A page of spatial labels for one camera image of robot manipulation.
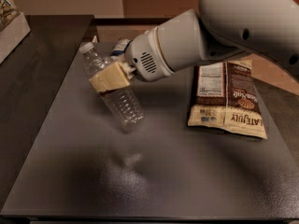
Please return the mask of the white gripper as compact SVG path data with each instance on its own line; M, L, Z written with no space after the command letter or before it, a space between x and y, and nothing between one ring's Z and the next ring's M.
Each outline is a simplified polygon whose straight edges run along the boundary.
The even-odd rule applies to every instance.
M145 82L153 82L174 74L162 54L157 28L133 39L125 51L125 60L135 68L135 76ZM130 85L130 80L119 62L97 72L89 82L97 92L114 91Z

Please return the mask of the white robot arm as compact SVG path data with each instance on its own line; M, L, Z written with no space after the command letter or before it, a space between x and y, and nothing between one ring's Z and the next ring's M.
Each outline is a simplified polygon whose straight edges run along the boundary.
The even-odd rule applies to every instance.
M199 0L190 9L131 40L90 82L106 92L151 82L194 65L258 54L299 75L299 5L293 0Z

